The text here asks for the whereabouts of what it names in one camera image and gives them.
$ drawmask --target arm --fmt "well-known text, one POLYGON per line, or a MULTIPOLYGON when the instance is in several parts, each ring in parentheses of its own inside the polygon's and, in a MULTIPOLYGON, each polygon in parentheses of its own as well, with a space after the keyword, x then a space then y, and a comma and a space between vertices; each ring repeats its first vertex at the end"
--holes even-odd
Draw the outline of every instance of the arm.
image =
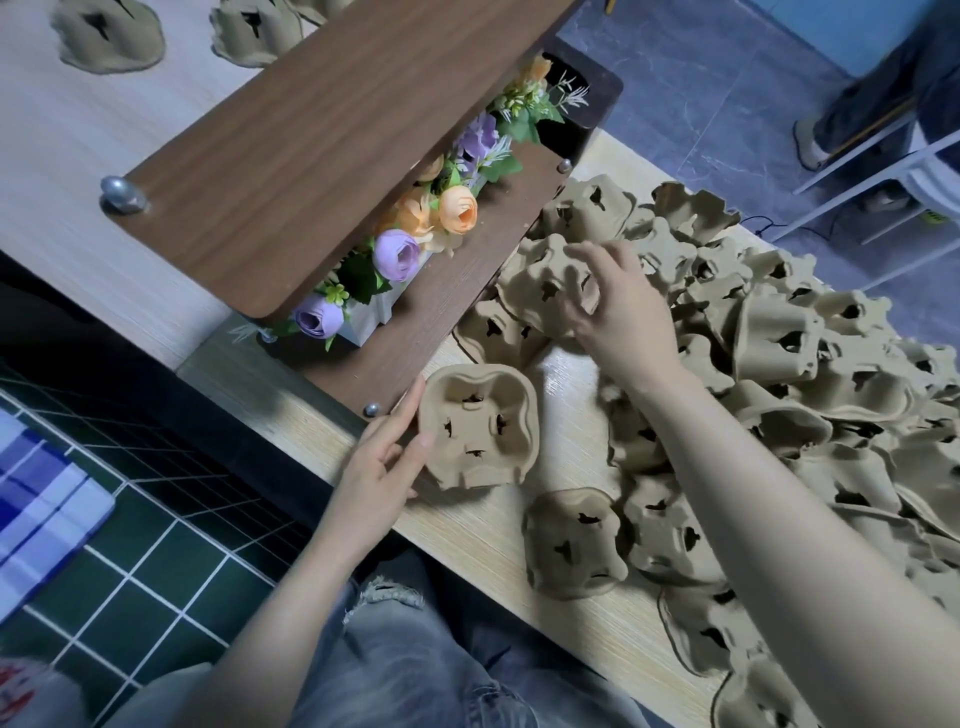
POLYGON ((568 246, 600 286, 577 338, 666 448, 717 559, 825 728, 960 725, 960 629, 690 374, 629 249, 568 246))
POLYGON ((374 420, 350 457, 316 534, 209 676, 187 698, 177 728, 285 726, 338 593, 391 529, 426 462, 432 436, 396 443, 425 382, 374 420))

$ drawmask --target blue wall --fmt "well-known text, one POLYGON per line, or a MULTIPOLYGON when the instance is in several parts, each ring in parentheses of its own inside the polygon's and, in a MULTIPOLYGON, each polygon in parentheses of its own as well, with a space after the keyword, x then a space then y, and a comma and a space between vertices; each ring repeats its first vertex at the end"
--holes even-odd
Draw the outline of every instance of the blue wall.
POLYGON ((913 30, 934 0, 752 2, 837 65, 862 76, 913 30))

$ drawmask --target purple flower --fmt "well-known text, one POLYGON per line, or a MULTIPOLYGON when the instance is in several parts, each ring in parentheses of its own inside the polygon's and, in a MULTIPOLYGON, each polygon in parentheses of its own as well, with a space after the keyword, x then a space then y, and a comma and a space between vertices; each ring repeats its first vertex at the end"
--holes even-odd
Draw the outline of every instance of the purple flower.
POLYGON ((294 309, 294 321, 307 336, 328 339, 344 324, 344 309, 325 296, 311 293, 294 309))
POLYGON ((496 132, 496 117, 484 111, 469 123, 457 139, 457 156, 467 163, 467 174, 476 172, 477 165, 490 152, 500 134, 496 132))
POLYGON ((373 244, 373 267, 394 282, 409 280, 420 265, 420 246, 409 232, 392 228, 381 232, 373 244))

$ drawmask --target green leaf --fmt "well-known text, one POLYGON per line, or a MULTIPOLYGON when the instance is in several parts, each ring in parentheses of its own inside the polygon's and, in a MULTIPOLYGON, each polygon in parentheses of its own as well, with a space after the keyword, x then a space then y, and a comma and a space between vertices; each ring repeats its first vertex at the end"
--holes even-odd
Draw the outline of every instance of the green leaf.
POLYGON ((499 182, 500 178, 504 175, 512 175, 521 169, 523 169, 523 165, 520 164, 519 159, 513 155, 509 155, 508 157, 499 159, 490 166, 484 167, 480 170, 480 174, 486 177, 488 182, 499 182))
POLYGON ((350 296, 359 303, 370 303, 376 293, 376 269, 368 255, 349 255, 344 258, 337 276, 350 296))

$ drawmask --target white flower pot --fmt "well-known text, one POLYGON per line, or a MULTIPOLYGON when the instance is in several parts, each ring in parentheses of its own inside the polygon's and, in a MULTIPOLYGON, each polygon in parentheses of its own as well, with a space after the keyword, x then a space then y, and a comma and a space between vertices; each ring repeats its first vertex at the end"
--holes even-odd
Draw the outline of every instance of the white flower pot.
MULTIPOLYGON (((432 253, 422 251, 420 253, 420 265, 417 272, 410 280, 417 277, 426 261, 432 253)), ((349 318, 344 322, 343 327, 337 332, 338 336, 343 336, 351 344, 362 347, 364 342, 369 339, 373 330, 381 324, 390 321, 394 313, 394 303, 400 298, 403 291, 410 284, 410 280, 403 283, 394 283, 393 288, 386 293, 378 293, 370 299, 370 303, 359 303, 353 299, 347 300, 347 314, 349 318)))

